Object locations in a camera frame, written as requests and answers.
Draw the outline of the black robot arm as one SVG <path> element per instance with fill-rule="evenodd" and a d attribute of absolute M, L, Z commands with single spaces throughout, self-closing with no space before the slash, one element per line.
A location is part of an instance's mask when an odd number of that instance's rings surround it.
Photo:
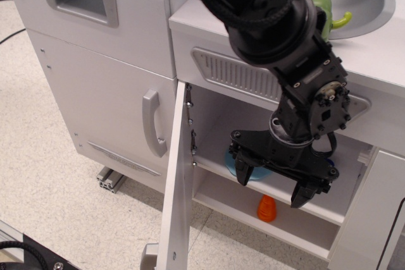
<path fill-rule="evenodd" d="M 324 9 L 312 0 L 201 0 L 221 20 L 234 53 L 247 64 L 269 70 L 282 96 L 267 131 L 236 130 L 229 152 L 237 180 L 246 185 L 255 167 L 296 182 L 293 208 L 328 192 L 339 171 L 329 152 L 313 149 L 351 119 L 347 73 L 321 33 Z"/>

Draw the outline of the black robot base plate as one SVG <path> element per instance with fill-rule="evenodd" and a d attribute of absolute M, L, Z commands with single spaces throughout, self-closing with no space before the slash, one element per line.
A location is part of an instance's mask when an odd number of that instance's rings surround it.
<path fill-rule="evenodd" d="M 79 269 L 69 260 L 25 235 L 1 231 L 1 269 Z"/>

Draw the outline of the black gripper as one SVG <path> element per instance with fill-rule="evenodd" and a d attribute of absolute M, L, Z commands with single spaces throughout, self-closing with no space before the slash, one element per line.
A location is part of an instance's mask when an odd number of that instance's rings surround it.
<path fill-rule="evenodd" d="M 333 132 L 327 135 L 331 150 L 314 150 L 312 143 L 290 145 L 276 139 L 269 131 L 235 130 L 231 133 L 229 153 L 235 159 L 237 181 L 247 185 L 254 167 L 264 167 L 295 180 L 291 208 L 300 208 L 315 194 L 330 189 L 339 177 L 339 170 L 326 159 L 335 152 L 337 139 Z"/>

